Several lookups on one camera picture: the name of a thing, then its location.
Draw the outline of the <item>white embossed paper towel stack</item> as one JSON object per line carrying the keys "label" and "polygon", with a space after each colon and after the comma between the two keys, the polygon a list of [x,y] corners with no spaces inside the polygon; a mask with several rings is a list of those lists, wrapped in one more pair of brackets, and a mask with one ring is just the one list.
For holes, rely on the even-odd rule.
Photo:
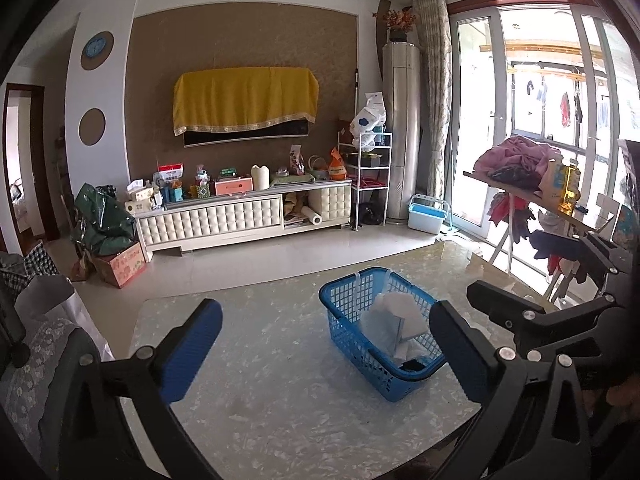
{"label": "white embossed paper towel stack", "polygon": [[383,292],[373,301],[372,311],[385,312],[398,325],[396,333],[399,342],[422,336],[428,331],[422,311],[408,292]]}

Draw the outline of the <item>light blue cloth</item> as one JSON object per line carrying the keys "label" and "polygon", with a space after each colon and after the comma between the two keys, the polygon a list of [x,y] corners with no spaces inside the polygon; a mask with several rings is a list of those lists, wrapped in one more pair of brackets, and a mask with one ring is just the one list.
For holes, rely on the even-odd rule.
{"label": "light blue cloth", "polygon": [[380,311],[364,311],[359,320],[360,332],[371,344],[386,356],[399,361],[407,355],[407,344],[398,341],[397,327],[391,315]]}

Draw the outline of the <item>wooden ironing board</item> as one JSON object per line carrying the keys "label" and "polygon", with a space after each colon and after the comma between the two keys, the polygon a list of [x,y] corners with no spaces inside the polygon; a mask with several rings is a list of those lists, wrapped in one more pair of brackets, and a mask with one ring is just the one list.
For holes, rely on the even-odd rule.
{"label": "wooden ironing board", "polygon": [[491,226],[498,228],[500,223],[504,224],[501,238],[496,244],[492,245],[494,250],[488,261],[495,263],[499,255],[504,252],[506,254],[506,272],[509,274],[512,273],[513,249],[516,239],[520,234],[520,240],[522,240],[524,234],[524,231],[519,231],[515,227],[521,226],[529,229],[530,232],[534,232],[535,229],[528,226],[529,220],[532,220],[536,226],[540,226],[530,207],[534,207],[535,212],[548,214],[553,220],[553,224],[560,229],[561,234],[596,232],[595,228],[588,226],[588,224],[571,214],[564,214],[563,211],[550,204],[548,200],[543,200],[533,192],[491,180],[481,172],[465,171],[463,175],[480,182],[487,188],[485,219],[478,225],[480,229],[478,236],[487,240]]}

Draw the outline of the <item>pink clothes pile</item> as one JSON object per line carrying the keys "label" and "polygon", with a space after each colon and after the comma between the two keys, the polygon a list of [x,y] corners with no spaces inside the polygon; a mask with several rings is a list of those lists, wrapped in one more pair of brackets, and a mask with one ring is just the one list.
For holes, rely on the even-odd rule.
{"label": "pink clothes pile", "polygon": [[534,192],[551,159],[562,162],[563,155],[547,143],[537,143],[524,136],[509,136],[480,155],[474,162],[473,171],[490,180]]}

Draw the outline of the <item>cardboard box with print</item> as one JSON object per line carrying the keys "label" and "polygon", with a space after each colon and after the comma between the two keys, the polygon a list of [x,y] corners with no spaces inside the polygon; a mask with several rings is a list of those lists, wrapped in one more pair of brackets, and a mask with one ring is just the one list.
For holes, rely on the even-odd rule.
{"label": "cardboard box with print", "polygon": [[99,278],[106,284],[122,289],[146,269],[146,261],[140,243],[133,244],[117,255],[91,256]]}

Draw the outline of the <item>white tufted tv cabinet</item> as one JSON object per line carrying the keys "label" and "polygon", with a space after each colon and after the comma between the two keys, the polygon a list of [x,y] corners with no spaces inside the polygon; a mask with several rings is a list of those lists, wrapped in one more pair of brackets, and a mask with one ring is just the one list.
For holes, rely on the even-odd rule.
{"label": "white tufted tv cabinet", "polygon": [[[308,206],[322,217],[313,226],[301,213]],[[178,249],[193,252],[254,240],[302,234],[348,226],[352,211],[352,184],[317,181],[276,185],[238,196],[185,200],[165,210],[136,217],[136,229],[145,258]]]}

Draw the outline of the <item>light blue storage bin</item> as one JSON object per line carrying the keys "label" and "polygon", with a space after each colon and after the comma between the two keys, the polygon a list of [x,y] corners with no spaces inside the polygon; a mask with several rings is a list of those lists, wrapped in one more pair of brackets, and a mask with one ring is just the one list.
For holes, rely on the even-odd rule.
{"label": "light blue storage bin", "polygon": [[408,228],[427,234],[437,235],[450,219],[450,206],[446,200],[414,194],[408,205]]}

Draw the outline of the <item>green plastic bag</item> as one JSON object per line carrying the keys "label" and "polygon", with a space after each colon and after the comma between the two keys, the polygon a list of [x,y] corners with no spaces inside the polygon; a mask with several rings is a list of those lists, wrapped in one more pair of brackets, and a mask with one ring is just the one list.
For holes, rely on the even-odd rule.
{"label": "green plastic bag", "polygon": [[78,223],[74,241],[90,255],[118,255],[138,241],[134,217],[119,203],[111,185],[85,183],[74,200]]}

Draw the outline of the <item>blue plastic basket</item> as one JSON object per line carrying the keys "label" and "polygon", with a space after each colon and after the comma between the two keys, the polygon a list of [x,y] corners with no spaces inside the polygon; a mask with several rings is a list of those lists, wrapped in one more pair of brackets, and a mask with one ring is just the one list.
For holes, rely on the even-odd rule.
{"label": "blue plastic basket", "polygon": [[428,326],[435,299],[400,274],[374,266],[324,284],[319,299],[332,341],[387,401],[419,389],[445,364]]}

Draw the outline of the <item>pink drawer box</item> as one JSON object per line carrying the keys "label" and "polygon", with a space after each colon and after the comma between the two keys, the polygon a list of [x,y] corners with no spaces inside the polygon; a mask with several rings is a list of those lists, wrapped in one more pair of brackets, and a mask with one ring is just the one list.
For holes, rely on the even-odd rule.
{"label": "pink drawer box", "polygon": [[214,182],[216,196],[230,196],[252,192],[254,188],[251,177],[220,179]]}

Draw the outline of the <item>white paper towel roll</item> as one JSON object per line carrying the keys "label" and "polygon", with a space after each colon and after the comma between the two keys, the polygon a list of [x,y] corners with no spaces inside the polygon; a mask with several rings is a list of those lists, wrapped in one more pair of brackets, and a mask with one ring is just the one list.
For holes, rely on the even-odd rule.
{"label": "white paper towel roll", "polygon": [[313,209],[311,209],[308,206],[303,206],[302,209],[300,210],[300,213],[313,225],[313,226],[320,226],[320,224],[322,223],[322,217],[320,216],[320,214],[318,214],[318,212],[315,212]]}

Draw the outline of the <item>white plastic jug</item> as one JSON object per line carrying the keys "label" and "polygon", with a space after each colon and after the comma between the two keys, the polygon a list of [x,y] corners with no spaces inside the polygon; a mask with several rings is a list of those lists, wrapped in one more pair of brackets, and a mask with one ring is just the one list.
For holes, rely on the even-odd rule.
{"label": "white plastic jug", "polygon": [[254,165],[250,170],[254,191],[265,191],[270,188],[270,170],[267,166]]}

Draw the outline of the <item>white metal shelf rack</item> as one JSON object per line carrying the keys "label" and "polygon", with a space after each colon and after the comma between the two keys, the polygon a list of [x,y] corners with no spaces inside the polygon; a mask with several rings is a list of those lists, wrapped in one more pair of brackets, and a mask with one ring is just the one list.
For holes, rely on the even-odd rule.
{"label": "white metal shelf rack", "polygon": [[344,122],[337,133],[337,147],[352,182],[352,220],[350,226],[358,231],[363,226],[384,226],[390,190],[390,159],[393,135],[383,127],[373,131],[370,151],[363,151],[364,134],[358,144]]}

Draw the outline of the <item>orange snack bag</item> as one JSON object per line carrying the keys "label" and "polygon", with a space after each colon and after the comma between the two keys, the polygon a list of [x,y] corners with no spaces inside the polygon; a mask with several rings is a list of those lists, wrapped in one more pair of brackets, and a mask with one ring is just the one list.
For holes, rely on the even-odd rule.
{"label": "orange snack bag", "polygon": [[332,148],[328,166],[328,176],[332,181],[344,181],[347,178],[347,170],[341,153],[337,148]]}

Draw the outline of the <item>white standing air conditioner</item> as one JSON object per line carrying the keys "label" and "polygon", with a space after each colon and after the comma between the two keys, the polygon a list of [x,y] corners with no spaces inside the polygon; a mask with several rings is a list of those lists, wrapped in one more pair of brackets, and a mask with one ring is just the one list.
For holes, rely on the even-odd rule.
{"label": "white standing air conditioner", "polygon": [[410,42],[388,42],[383,48],[385,128],[390,130],[390,174],[387,218],[408,219],[416,192],[420,148],[420,50]]}

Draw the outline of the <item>beige patterned curtain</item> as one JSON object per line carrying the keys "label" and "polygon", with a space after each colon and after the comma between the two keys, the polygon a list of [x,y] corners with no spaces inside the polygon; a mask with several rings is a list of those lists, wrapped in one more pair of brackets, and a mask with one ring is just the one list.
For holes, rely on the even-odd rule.
{"label": "beige patterned curtain", "polygon": [[445,0],[413,0],[421,51],[418,188],[445,197],[446,144],[451,118],[452,45]]}

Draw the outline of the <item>yellow tv cover cloth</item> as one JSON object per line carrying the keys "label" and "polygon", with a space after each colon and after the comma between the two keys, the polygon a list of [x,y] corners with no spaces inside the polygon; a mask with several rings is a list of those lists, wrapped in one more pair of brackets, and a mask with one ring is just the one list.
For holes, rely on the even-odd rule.
{"label": "yellow tv cover cloth", "polygon": [[172,101],[174,135],[262,130],[316,121],[320,86],[306,67],[231,67],[182,74]]}

